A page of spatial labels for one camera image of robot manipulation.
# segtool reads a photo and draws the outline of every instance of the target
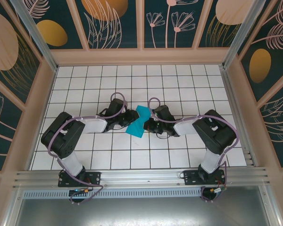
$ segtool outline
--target gray floor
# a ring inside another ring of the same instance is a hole
[[[266,226],[257,187],[228,188],[218,200],[199,197],[94,199],[82,206],[68,200],[24,200],[17,226]]]

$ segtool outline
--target teal cloth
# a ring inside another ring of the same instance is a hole
[[[143,125],[147,120],[149,120],[151,112],[149,108],[140,105],[137,106],[136,111],[139,118],[127,127],[126,133],[141,138],[145,131]]]

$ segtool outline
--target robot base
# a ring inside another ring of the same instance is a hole
[[[185,170],[183,172],[183,178],[185,185],[218,185],[218,180],[223,184],[225,183],[225,172],[222,169],[217,169],[207,181],[203,181],[199,177],[198,170]]]
[[[58,174],[58,187],[87,187],[75,180],[73,180],[66,172],[63,170]],[[92,183],[94,185],[100,184],[100,172],[86,172],[84,182]]]

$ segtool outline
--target white tile floor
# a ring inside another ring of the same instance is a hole
[[[115,91],[124,94],[132,109],[147,106],[149,98],[158,97],[176,118],[215,109],[234,125],[218,65],[60,67],[31,169],[60,169],[40,142],[42,133],[59,113],[95,115],[109,106]],[[85,168],[93,170],[198,167],[206,152],[195,134],[158,139],[145,132],[137,138],[126,134],[125,129],[83,134],[75,150]],[[240,144],[228,153],[227,161],[229,166],[246,166]]]

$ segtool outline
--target metal vent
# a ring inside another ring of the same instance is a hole
[[[191,197],[200,196],[200,187],[190,188],[162,188],[162,189],[106,189],[94,198],[163,198],[163,197]],[[73,197],[79,199],[90,197],[95,191]],[[23,199],[68,199],[69,190],[34,190],[25,191]]]

